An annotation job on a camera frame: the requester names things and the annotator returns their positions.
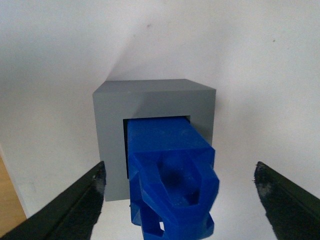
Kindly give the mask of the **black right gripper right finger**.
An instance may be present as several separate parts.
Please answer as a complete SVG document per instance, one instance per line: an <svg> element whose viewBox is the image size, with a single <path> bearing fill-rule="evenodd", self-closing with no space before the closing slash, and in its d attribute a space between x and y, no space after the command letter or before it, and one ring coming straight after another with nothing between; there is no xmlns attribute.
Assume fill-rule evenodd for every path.
<svg viewBox="0 0 320 240"><path fill-rule="evenodd" d="M254 183L278 240L318 240L320 199L259 161Z"/></svg>

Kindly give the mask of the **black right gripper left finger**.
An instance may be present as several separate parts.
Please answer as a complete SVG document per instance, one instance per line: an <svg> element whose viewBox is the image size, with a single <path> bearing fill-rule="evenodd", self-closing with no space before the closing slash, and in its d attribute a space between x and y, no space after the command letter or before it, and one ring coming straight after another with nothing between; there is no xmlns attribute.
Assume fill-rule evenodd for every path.
<svg viewBox="0 0 320 240"><path fill-rule="evenodd" d="M99 162L2 240L89 240L101 214L106 170Z"/></svg>

